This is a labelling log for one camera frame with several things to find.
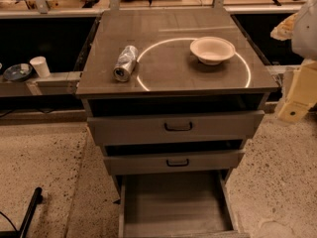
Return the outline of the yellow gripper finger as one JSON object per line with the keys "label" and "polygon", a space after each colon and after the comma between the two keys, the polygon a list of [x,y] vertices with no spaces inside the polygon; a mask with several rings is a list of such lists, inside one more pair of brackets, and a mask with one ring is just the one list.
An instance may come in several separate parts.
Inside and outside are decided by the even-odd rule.
{"label": "yellow gripper finger", "polygon": [[317,104],[317,61],[304,61],[299,68],[283,75],[282,97],[276,117],[284,123],[296,123]]}

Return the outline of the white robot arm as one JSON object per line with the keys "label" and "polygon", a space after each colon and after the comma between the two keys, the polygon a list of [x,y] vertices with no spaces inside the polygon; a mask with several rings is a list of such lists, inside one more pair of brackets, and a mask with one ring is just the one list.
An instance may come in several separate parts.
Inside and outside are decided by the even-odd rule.
{"label": "white robot arm", "polygon": [[317,0],[308,0],[274,27],[270,36],[291,40],[292,51],[304,58],[299,68],[286,73],[282,99],[275,109],[278,120],[293,124],[317,103]]}

